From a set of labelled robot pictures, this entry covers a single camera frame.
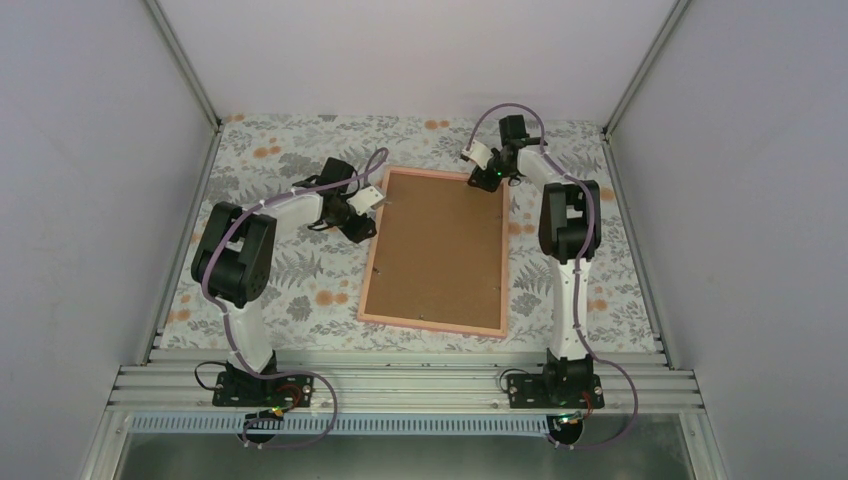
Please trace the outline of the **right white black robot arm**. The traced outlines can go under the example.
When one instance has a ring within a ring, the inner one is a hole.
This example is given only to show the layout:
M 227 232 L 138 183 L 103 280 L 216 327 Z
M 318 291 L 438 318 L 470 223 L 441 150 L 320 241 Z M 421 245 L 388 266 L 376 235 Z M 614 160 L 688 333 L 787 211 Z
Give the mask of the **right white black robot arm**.
M 594 355 L 582 319 L 587 314 L 591 261 L 600 245 L 598 185 L 568 174 L 533 137 L 521 115 L 499 122 L 501 145 L 489 148 L 470 138 L 461 151 L 473 163 L 471 187 L 495 191 L 503 180 L 526 179 L 541 195 L 538 242 L 552 273 L 553 328 L 541 372 L 507 374 L 506 392 L 516 409 L 586 407 L 600 391 Z

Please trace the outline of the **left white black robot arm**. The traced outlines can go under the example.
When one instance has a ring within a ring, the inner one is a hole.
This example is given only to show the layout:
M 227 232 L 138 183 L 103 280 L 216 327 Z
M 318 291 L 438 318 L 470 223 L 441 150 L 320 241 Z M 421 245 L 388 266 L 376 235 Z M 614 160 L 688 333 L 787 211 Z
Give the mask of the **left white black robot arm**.
M 255 405 L 277 394 L 280 373 L 258 299 L 271 277 L 276 238 L 289 230 L 337 229 L 359 244 L 377 233 L 370 211 L 385 195 L 369 178 L 388 159 L 377 149 L 363 170 L 330 157 L 321 172 L 250 208 L 220 202 L 191 264 L 203 296 L 220 310 L 230 353 L 226 378 Z

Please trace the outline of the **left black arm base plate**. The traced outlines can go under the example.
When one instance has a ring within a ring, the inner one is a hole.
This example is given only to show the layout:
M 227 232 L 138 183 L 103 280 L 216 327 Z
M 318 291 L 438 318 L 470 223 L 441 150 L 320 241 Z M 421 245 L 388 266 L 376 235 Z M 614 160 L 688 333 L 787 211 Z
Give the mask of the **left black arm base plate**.
M 222 372 L 216 380 L 212 405 L 259 409 L 309 407 L 315 378 L 290 375 L 261 380 L 240 370 Z

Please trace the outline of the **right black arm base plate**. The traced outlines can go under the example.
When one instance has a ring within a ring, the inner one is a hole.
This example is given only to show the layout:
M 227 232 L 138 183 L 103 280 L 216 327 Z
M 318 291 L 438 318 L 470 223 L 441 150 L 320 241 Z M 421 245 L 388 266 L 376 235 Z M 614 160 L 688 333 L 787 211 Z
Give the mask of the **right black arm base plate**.
M 567 377 L 548 382 L 541 374 L 509 374 L 507 395 L 512 409 L 603 409 L 601 379 Z

